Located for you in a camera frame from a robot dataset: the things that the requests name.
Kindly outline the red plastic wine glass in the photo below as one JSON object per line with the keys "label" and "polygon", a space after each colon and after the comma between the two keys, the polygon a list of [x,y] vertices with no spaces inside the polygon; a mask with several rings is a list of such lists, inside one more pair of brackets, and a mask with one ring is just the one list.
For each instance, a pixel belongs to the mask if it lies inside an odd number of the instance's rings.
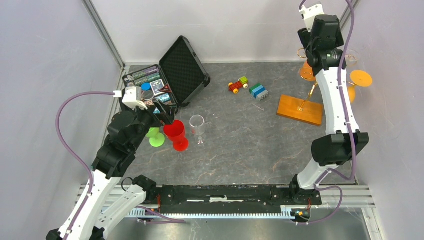
{"label": "red plastic wine glass", "polygon": [[176,151],[183,152],[188,148],[189,141],[186,138],[185,125],[182,121],[176,119],[172,124],[166,124],[163,131]]}

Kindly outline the green plastic wine glass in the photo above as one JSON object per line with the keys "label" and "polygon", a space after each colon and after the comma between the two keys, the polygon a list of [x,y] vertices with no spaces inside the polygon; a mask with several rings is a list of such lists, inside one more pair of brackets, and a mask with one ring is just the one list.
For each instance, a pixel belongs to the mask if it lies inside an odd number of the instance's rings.
{"label": "green plastic wine glass", "polygon": [[160,133],[159,127],[151,127],[146,137],[149,140],[149,144],[155,148],[161,147],[165,143],[165,136]]}

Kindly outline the clear wine glass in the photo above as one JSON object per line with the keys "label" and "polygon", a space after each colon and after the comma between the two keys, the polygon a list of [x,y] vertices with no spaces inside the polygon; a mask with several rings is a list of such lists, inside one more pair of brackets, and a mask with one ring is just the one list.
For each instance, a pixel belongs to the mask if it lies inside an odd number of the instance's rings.
{"label": "clear wine glass", "polygon": [[348,49],[345,52],[345,63],[346,66],[349,68],[352,68],[354,66],[356,66],[361,60],[361,55],[352,49]]}
{"label": "clear wine glass", "polygon": [[194,136],[195,142],[201,145],[205,142],[206,123],[201,115],[193,115],[189,120],[190,131]]}

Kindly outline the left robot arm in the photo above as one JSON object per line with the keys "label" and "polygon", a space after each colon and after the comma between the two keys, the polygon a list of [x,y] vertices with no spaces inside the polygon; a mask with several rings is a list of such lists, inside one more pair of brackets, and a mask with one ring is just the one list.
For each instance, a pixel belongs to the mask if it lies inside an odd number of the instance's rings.
{"label": "left robot arm", "polygon": [[178,107],[154,101],[148,108],[137,106],[117,113],[108,135],[88,171],[89,180],[68,220],[51,230],[48,240],[105,240],[136,206],[153,203],[157,184],[140,175],[106,211],[102,211],[114,187],[136,158],[136,152],[150,128],[173,123]]}

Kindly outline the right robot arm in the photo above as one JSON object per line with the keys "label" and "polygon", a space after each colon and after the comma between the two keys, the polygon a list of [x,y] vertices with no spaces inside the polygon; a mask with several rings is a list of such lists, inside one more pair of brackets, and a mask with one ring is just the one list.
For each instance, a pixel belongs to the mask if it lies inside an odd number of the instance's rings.
{"label": "right robot arm", "polygon": [[312,142],[312,159],[289,185],[289,199],[302,204],[319,192],[319,183],[329,173],[353,180],[357,155],[369,143],[369,135],[361,132],[348,94],[346,58],[340,21],[335,15],[319,14],[312,25],[298,31],[307,63],[323,99],[326,135]]}

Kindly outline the gold wine glass rack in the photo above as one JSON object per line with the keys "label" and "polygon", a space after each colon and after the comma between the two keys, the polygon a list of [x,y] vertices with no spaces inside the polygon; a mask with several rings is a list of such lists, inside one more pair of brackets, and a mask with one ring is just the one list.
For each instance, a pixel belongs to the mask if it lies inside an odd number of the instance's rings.
{"label": "gold wine glass rack", "polygon": [[348,96],[347,70],[345,67],[322,69],[313,75],[312,89],[306,99],[281,95],[277,115],[304,123],[320,126],[326,117],[326,132],[347,132],[345,123],[353,131],[359,130]]}

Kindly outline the orange plastic wine glass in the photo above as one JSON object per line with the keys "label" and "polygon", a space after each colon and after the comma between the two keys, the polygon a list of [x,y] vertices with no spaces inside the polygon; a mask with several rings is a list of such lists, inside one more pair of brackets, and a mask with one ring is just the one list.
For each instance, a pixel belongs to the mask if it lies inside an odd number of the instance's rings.
{"label": "orange plastic wine glass", "polygon": [[302,79],[306,81],[309,81],[309,82],[316,81],[316,77],[314,76],[313,69],[311,66],[309,66],[307,61],[305,61],[302,67],[299,69],[299,75]]}

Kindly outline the yellow plastic wine glass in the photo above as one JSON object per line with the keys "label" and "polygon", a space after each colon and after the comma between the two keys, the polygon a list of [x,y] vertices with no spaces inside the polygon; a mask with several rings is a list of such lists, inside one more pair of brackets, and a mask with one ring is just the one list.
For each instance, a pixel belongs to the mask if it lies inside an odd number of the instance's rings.
{"label": "yellow plastic wine glass", "polygon": [[350,82],[347,84],[347,93],[350,103],[353,103],[356,98],[356,87],[367,88],[371,86],[373,78],[363,70],[353,70],[349,77]]}

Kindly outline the black open case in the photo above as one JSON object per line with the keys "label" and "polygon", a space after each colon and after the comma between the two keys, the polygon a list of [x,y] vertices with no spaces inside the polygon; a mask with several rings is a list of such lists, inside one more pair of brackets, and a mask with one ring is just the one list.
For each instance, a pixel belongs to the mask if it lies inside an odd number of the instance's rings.
{"label": "black open case", "polygon": [[130,71],[122,82],[125,87],[149,84],[154,97],[172,107],[173,117],[210,84],[211,77],[189,40],[179,36],[158,64]]}

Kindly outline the toy brick car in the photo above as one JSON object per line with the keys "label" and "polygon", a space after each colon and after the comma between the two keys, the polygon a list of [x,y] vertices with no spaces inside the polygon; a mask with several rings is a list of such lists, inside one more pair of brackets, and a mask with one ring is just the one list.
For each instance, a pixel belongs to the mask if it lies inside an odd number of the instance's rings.
{"label": "toy brick car", "polygon": [[228,90],[233,94],[237,94],[240,89],[247,89],[249,87],[248,82],[248,78],[246,76],[243,76],[236,82],[230,82],[228,84]]}

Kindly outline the blue green brick stack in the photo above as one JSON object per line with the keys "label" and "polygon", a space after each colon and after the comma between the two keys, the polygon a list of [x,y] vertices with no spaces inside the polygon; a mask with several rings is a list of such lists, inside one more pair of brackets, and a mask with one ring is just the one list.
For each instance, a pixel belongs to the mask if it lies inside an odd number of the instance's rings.
{"label": "blue green brick stack", "polygon": [[262,101],[263,99],[269,96],[269,92],[266,88],[261,84],[257,83],[249,88],[249,93],[256,101]]}

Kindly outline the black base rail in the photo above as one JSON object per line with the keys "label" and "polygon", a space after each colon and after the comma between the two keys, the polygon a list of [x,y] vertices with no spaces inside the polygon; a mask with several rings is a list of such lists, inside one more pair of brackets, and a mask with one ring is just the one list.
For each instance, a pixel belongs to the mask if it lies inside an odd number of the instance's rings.
{"label": "black base rail", "polygon": [[128,186],[114,186],[105,203],[94,211],[94,221],[106,222],[104,211],[123,197],[118,208],[126,218],[155,219],[150,209],[172,219],[282,219],[306,223],[314,210],[373,209],[367,186],[331,185],[325,190],[291,197],[286,185],[157,185],[135,207],[138,197]]}

